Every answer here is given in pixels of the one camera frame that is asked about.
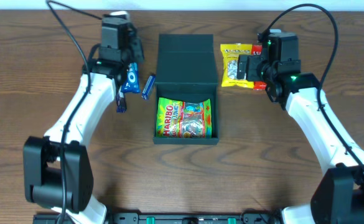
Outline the Haribo worms gummy bag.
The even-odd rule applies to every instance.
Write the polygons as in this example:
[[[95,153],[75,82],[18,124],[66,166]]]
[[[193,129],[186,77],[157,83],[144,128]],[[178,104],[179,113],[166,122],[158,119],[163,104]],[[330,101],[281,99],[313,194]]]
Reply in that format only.
[[[159,98],[156,137],[211,138],[212,107],[210,99],[191,103]]]

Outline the blue Oreo cookie pack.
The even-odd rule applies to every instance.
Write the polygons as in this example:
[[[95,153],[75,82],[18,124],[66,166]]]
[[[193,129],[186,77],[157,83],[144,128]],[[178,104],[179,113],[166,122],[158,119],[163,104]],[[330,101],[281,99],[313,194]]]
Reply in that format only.
[[[130,63],[126,74],[127,79],[121,87],[121,92],[140,93],[138,64]]]

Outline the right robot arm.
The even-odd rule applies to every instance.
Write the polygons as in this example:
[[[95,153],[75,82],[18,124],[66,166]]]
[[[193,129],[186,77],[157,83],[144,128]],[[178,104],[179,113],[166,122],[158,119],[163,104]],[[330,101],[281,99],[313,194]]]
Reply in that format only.
[[[314,150],[323,178],[310,202],[286,207],[274,223],[364,223],[364,150],[347,133],[313,73],[301,72],[298,38],[258,34],[261,50],[238,58],[239,78],[261,81],[273,103],[292,117]]]

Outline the dark blue chocolate bar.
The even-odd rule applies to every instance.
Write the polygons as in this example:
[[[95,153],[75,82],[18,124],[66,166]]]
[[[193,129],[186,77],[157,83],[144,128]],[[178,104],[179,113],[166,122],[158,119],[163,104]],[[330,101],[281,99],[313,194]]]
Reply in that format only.
[[[122,92],[122,88],[120,87],[116,94],[116,112],[117,113],[125,113],[127,110],[126,97]]]

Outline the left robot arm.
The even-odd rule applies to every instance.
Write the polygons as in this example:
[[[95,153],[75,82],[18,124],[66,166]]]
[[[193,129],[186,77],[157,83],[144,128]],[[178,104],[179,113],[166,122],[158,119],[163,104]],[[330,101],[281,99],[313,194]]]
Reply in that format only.
[[[59,213],[53,222],[108,223],[108,209],[92,194],[88,158],[96,126],[128,79],[130,63],[144,60],[138,32],[126,11],[101,19],[101,42],[85,58],[80,84],[58,121],[23,147],[24,192],[30,203]]]

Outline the blue Eclipse mint tin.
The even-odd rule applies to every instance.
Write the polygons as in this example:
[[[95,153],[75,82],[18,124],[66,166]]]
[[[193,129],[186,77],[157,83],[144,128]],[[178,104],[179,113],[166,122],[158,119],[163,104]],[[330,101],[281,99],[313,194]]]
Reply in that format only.
[[[142,90],[142,95],[141,95],[144,100],[149,99],[152,90],[154,88],[155,79],[156,79],[155,74],[150,75],[149,78],[147,79],[147,82]]]

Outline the red Hacks candy bag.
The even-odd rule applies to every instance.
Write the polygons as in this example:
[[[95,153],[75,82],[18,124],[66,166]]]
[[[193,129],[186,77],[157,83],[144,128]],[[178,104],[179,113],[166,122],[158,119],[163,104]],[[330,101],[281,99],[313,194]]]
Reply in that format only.
[[[252,55],[260,55],[261,51],[262,51],[261,45],[252,46],[252,50],[251,50]],[[254,82],[254,87],[253,87],[254,90],[264,90],[265,88],[266,88],[265,82],[260,82],[260,81]]]

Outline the yellow Hacks candy bag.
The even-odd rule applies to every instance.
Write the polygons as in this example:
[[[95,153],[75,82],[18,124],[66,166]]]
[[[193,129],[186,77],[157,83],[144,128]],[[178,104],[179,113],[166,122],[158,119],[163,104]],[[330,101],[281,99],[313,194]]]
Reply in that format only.
[[[246,78],[237,79],[238,57],[240,55],[251,55],[252,44],[221,44],[220,50],[223,57],[223,78],[222,87],[240,86],[243,88],[253,88],[254,82],[249,82]]]

